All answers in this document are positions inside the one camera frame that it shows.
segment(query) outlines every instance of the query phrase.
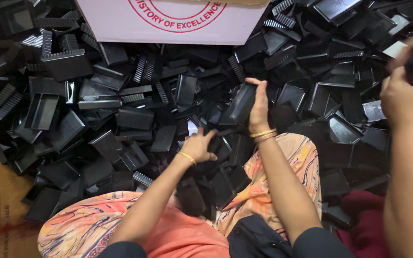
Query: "hand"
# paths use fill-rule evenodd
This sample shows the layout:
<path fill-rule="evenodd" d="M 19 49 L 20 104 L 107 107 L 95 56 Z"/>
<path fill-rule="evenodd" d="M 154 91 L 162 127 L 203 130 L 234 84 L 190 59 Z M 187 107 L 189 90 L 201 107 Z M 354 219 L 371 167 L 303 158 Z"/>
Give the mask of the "hand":
<path fill-rule="evenodd" d="M 216 130 L 211 130 L 207 135 L 203 136 L 203 128 L 199 127 L 197 133 L 193 133 L 192 136 L 186 138 L 181 152 L 189 155 L 197 163 L 217 160 L 217 156 L 214 153 L 207 151 L 208 145 L 216 133 Z"/>
<path fill-rule="evenodd" d="M 246 81 L 256 84 L 256 101 L 250 114 L 249 130 L 252 134 L 258 134 L 270 130 L 268 125 L 268 99 L 267 99 L 267 81 L 260 81 L 254 78 L 246 78 Z"/>
<path fill-rule="evenodd" d="M 404 47 L 398 54 L 396 59 L 390 61 L 390 63 L 388 64 L 387 68 L 390 73 L 393 72 L 393 70 L 395 70 L 396 68 L 403 66 L 413 54 L 413 38 L 405 42 L 405 44 L 407 45 L 407 47 Z"/>
<path fill-rule="evenodd" d="M 404 67 L 397 68 L 382 85 L 382 110 L 393 129 L 413 126 L 413 86 Z"/>

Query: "gold bracelet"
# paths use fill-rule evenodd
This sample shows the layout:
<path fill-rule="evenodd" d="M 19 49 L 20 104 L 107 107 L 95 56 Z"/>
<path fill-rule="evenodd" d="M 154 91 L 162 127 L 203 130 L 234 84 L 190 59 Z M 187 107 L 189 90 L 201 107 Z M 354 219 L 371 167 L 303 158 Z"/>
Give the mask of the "gold bracelet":
<path fill-rule="evenodd" d="M 251 138 L 256 138 L 256 137 L 259 137 L 259 136 L 262 136 L 262 135 L 274 133 L 274 132 L 276 132 L 276 131 L 277 131 L 277 129 L 273 129 L 273 130 L 265 131 L 265 132 L 258 133 L 258 134 L 251 134 L 250 137 L 251 137 Z"/>
<path fill-rule="evenodd" d="M 185 156 L 186 158 L 190 159 L 192 161 L 192 163 L 194 164 L 194 167 L 197 167 L 197 161 L 195 161 L 191 156 L 187 155 L 184 152 L 178 152 L 178 154 L 181 154 L 181 155 Z"/>
<path fill-rule="evenodd" d="M 276 133 L 276 132 L 273 132 L 273 133 L 269 133 L 269 134 L 266 134 L 266 135 L 264 135 L 264 136 L 255 138 L 254 141 L 255 141 L 256 143 L 258 143 L 258 142 L 261 142 L 261 141 L 263 141 L 263 140 L 265 140 L 265 139 L 272 138 L 272 137 L 275 137 L 275 136 L 277 136 L 277 133 Z"/>

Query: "white cardboard box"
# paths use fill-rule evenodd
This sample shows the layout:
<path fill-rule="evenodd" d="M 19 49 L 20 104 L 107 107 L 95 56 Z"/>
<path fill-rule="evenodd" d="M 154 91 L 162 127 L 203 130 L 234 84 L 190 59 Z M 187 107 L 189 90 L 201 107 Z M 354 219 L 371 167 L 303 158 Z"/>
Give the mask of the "white cardboard box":
<path fill-rule="evenodd" d="M 100 42 L 243 45 L 267 5 L 77 0 Z"/>

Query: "maroon fabric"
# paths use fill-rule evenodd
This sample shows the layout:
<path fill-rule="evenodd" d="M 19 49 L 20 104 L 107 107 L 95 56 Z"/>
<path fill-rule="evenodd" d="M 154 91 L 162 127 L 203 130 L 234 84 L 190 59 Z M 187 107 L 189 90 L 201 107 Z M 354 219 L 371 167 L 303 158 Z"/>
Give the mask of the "maroon fabric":
<path fill-rule="evenodd" d="M 367 191 L 352 191 L 342 198 L 342 209 L 357 223 L 352 231 L 336 229 L 336 235 L 357 258 L 391 258 L 383 227 L 384 202 L 384 197 Z"/>

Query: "dark navy sleeve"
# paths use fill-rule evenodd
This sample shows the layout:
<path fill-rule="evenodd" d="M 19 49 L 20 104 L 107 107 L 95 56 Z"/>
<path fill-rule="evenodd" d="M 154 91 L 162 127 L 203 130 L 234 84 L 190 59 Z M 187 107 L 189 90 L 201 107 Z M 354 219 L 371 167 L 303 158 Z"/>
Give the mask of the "dark navy sleeve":
<path fill-rule="evenodd" d="M 293 258 L 355 258 L 350 250 L 323 228 L 311 228 L 294 242 Z"/>
<path fill-rule="evenodd" d="M 117 242 L 106 247 L 98 258 L 146 258 L 146 253 L 137 243 Z"/>

